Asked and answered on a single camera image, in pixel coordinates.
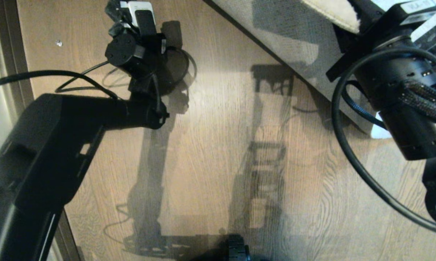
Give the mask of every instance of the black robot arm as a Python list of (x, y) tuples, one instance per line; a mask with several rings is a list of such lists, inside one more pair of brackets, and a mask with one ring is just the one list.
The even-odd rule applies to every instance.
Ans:
[(435, 223), (401, 205), (369, 175), (348, 145), (339, 117), (339, 101), (341, 96), (348, 97), (345, 86), (354, 75), (356, 87), (379, 111), (404, 157), (428, 160), (422, 178), (428, 190), (425, 204), (436, 221), (436, 26), (411, 41), (411, 33), (436, 13), (436, 5), (431, 0), (415, 0), (396, 4), (384, 12), (370, 1), (350, 2), (362, 19), (360, 34), (336, 28), (340, 49), (345, 54), (327, 71), (331, 81), (341, 76), (332, 98), (336, 136), (355, 170), (387, 204), (436, 232)]
[[(165, 37), (156, 34), (152, 14), (141, 12), (138, 18), (145, 22), (143, 33), (118, 28), (105, 53), (132, 77), (129, 100), (69, 71), (0, 79), (1, 85), (34, 76), (77, 76), (94, 87), (74, 89), (95, 88), (110, 96), (44, 94), (20, 116), (0, 150), (0, 260), (47, 258), (63, 207), (80, 187), (106, 131), (158, 129), (168, 118), (159, 91), (174, 84), (165, 66)], [(66, 91), (63, 87), (57, 91)]]

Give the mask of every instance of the wooden floor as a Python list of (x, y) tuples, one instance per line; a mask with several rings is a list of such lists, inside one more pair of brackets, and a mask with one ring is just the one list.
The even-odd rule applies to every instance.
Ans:
[[(29, 69), (83, 71), (104, 61), (106, 2), (18, 0)], [(171, 118), (162, 129), (105, 135), (66, 206), (84, 260), (186, 261), (228, 233), (244, 236), (257, 259), (436, 260), (436, 233), (405, 220), (355, 174), (326, 99), (203, 1), (152, 2), (158, 30), (180, 22), (197, 71), (191, 66), (165, 98)], [(127, 98), (129, 79), (112, 69), (90, 76)], [(33, 79), (34, 95), (65, 80)], [(346, 124), (369, 170), (427, 216), (424, 162), (406, 162), (393, 141)]]

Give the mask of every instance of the black cable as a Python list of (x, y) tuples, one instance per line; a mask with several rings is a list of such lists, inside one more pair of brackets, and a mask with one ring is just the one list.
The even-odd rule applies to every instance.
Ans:
[(127, 24), (129, 25), (129, 27), (131, 28), (132, 31), (134, 31), (136, 34), (140, 35), (140, 30), (139, 30), (139, 28), (135, 27), (135, 26), (132, 24), (132, 22), (127, 18), (126, 15), (123, 14), (121, 18), (122, 18), (121, 21), (127, 23)]
[(405, 83), (400, 101), (436, 123), (436, 91), (417, 81)]
[(340, 147), (342, 148), (345, 156), (348, 161), (352, 164), (353, 168), (357, 171), (360, 177), (367, 183), (367, 185), (380, 197), (385, 201), (390, 207), (394, 210), (398, 211), (400, 214), (413, 221), (414, 223), (432, 230), (436, 232), (436, 223), (429, 221), (422, 216), (416, 214), (415, 212), (408, 209), (402, 203), (398, 202), (392, 195), (390, 195), (382, 186), (374, 180), (374, 178), (369, 174), (369, 172), (365, 169), (365, 167), (361, 164), (359, 159), (356, 157), (353, 152), (348, 140), (345, 136), (345, 133), (342, 129), (342, 121), (340, 117), (340, 99), (342, 97), (342, 93), (346, 88), (347, 80), (350, 76), (355, 72), (356, 69), (369, 63), (371, 61), (376, 61), (382, 58), (389, 58), (391, 56), (402, 56), (404, 54), (412, 54), (416, 56), (420, 56), (427, 60), (433, 61), (436, 64), (436, 56), (428, 53), (425, 50), (417, 49), (417, 48), (393, 48), (387, 49), (383, 51), (377, 51), (370, 55), (367, 55), (358, 61), (356, 61), (352, 66), (350, 66), (345, 73), (341, 76), (339, 82), (337, 83), (336, 89), (334, 91), (334, 95), (332, 96), (332, 125), (334, 127), (334, 132), (339, 141)]
[[(361, 86), (359, 85), (358, 81), (347, 81), (347, 85), (353, 85), (355, 86), (357, 89), (359, 89), (360, 91), (362, 91)], [(379, 127), (381, 127), (382, 129), (387, 129), (387, 127), (385, 126), (384, 122), (382, 122), (379, 119), (376, 119), (376, 117), (374, 117), (372, 114), (370, 114), (369, 112), (367, 112), (365, 109), (363, 109), (361, 106), (359, 106), (348, 94), (347, 92), (347, 88), (345, 88), (345, 90), (342, 92), (342, 98), (344, 99), (344, 101), (348, 104), (348, 106), (350, 106), (350, 108), (352, 110), (354, 110), (359, 116), (361, 116), (363, 119), (371, 122), (372, 124), (375, 124)]]
[[(104, 65), (107, 65), (108, 61), (105, 61), (103, 63), (97, 64), (96, 66), (92, 66), (91, 68), (81, 72), (82, 75), (85, 75), (95, 69), (98, 69)], [(57, 89), (55, 89), (55, 93), (59, 94), (62, 92), (68, 92), (68, 91), (78, 91), (78, 90), (95, 90), (97, 88), (95, 87), (74, 87), (74, 88), (69, 88), (69, 89), (63, 89), (65, 88), (65, 86), (67, 86), (68, 84), (74, 82), (76, 79), (78, 79), (77, 77), (73, 77), (72, 79), (69, 79), (68, 81), (66, 81), (64, 84), (60, 85)]]
[(153, 80), (153, 85), (155, 86), (155, 94), (157, 96), (157, 113), (159, 115), (161, 115), (162, 114), (162, 111), (161, 111), (161, 96), (160, 96), (160, 88), (158, 86), (157, 75), (155, 73), (152, 74), (152, 77), (150, 79)]
[(98, 90), (101, 90), (104, 92), (104, 94), (107, 94), (113, 99), (118, 99), (118, 96), (110, 91), (102, 87), (100, 84), (98, 84), (96, 81), (92, 80), (88, 76), (85, 76), (83, 74), (74, 72), (74, 71), (61, 71), (61, 70), (43, 70), (43, 71), (30, 71), (30, 72), (23, 72), (19, 74), (14, 74), (10, 76), (6, 76), (3, 78), (0, 78), (0, 85), (8, 84), (11, 82), (16, 82), (24, 79), (31, 79), (35, 77), (41, 77), (41, 76), (72, 76), (76, 78), (81, 78), (87, 81), (88, 83), (94, 85), (94, 87)]

